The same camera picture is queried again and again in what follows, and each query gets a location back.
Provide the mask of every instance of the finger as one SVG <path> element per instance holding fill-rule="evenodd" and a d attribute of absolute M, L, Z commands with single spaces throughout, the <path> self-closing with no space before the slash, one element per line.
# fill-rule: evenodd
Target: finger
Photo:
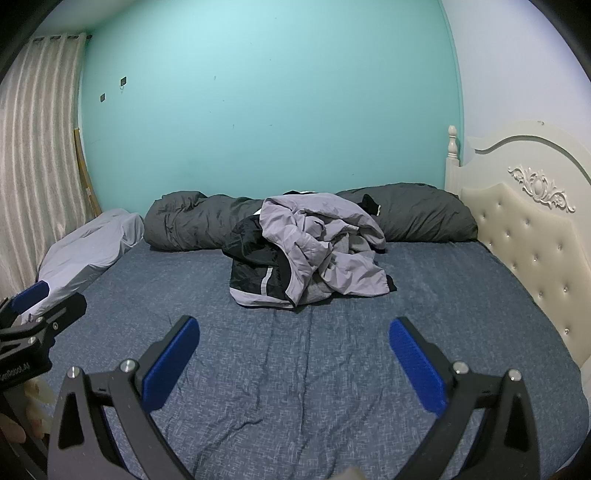
<path fill-rule="evenodd" d="M 0 413 L 0 430 L 6 437 L 6 440 L 14 443 L 25 443 L 27 435 L 20 425 L 15 423 L 6 415 Z"/>
<path fill-rule="evenodd" d="M 27 405 L 25 412 L 35 437 L 43 438 L 46 433 L 49 433 L 49 429 L 51 428 L 49 416 L 39 408 L 34 400 Z"/>
<path fill-rule="evenodd" d="M 49 384 L 40 377 L 27 380 L 24 384 L 25 395 L 35 398 L 46 405 L 53 405 L 56 402 L 56 396 Z"/>

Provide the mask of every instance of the bed sheet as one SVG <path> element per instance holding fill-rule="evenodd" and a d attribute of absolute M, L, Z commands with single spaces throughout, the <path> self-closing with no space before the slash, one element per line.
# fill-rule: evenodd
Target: bed sheet
<path fill-rule="evenodd" d="M 398 291 L 295 311 L 246 309 L 230 296 L 231 260 L 220 251 L 164 253 L 142 241 L 85 291 L 87 313 L 57 338 L 46 377 L 58 390 L 71 365 L 112 369 L 190 314 L 201 343 L 152 416 L 196 478 L 316 480 L 354 465 L 369 479 L 392 479 L 434 421 L 388 345 L 390 321 L 406 315 L 474 371 L 518 368 L 543 478 L 568 460 L 589 418 L 580 371 L 511 272 L 478 242 L 388 244 L 376 259 Z M 446 478 L 461 467 L 480 418 L 472 416 Z"/>

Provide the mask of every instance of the carved floral ornament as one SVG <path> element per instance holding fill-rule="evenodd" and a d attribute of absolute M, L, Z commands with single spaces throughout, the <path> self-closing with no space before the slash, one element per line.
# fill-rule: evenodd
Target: carved floral ornament
<path fill-rule="evenodd" d="M 519 183 L 522 183 L 524 192 L 534 199 L 535 202 L 548 205 L 548 207 L 558 207 L 569 213 L 574 213 L 576 207 L 569 204 L 564 189 L 559 189 L 554 185 L 554 180 L 550 181 L 544 175 L 544 172 L 534 172 L 531 168 L 525 169 L 523 166 L 511 168 L 509 173 Z"/>

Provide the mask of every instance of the tufted headboard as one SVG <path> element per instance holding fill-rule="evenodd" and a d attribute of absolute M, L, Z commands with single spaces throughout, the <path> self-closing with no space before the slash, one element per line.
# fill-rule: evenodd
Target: tufted headboard
<path fill-rule="evenodd" d="M 455 128 L 449 133 L 446 190 L 470 208 L 478 240 L 519 279 L 582 367 L 591 357 L 591 154 L 544 122 L 520 122 L 468 139 L 472 158 L 460 166 Z"/>

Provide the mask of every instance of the pillow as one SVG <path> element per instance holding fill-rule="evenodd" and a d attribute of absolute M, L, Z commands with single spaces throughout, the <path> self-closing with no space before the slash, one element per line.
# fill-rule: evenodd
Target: pillow
<path fill-rule="evenodd" d="M 242 219 L 262 206 L 262 200 L 201 192 L 174 192 L 156 200 L 144 220 L 144 239 L 166 251 L 221 248 Z"/>
<path fill-rule="evenodd" d="M 49 285 L 49 295 L 21 316 L 23 323 L 29 314 L 40 317 L 73 293 L 84 291 L 143 234 L 144 224 L 137 213 L 114 209 L 54 243 L 41 262 L 38 276 Z"/>
<path fill-rule="evenodd" d="M 387 242 L 463 242 L 478 236 L 469 208 L 455 195 L 431 185 L 395 183 L 337 195 L 353 203 L 369 195 L 379 205 L 374 218 Z"/>

